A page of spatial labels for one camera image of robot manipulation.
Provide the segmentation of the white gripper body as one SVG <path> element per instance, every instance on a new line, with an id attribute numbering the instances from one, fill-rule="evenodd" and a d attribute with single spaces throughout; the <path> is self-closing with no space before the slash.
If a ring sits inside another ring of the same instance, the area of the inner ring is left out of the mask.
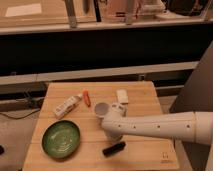
<path id="1" fill-rule="evenodd" d="M 95 106 L 94 112 L 101 120 L 101 128 L 104 130 L 109 141 L 120 141 L 122 139 L 122 135 L 115 131 L 110 131 L 106 125 L 106 121 L 115 121 L 117 118 L 125 117 L 126 111 L 126 107 L 120 103 L 107 104 L 101 102 Z"/>

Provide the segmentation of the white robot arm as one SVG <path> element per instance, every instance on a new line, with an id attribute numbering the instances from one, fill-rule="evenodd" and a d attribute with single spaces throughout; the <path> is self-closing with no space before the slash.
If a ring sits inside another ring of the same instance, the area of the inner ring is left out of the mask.
<path id="1" fill-rule="evenodd" d="M 213 144 L 213 112 L 183 112 L 129 117 L 120 103 L 98 103 L 94 112 L 111 141 L 124 135 L 177 139 L 204 145 Z"/>

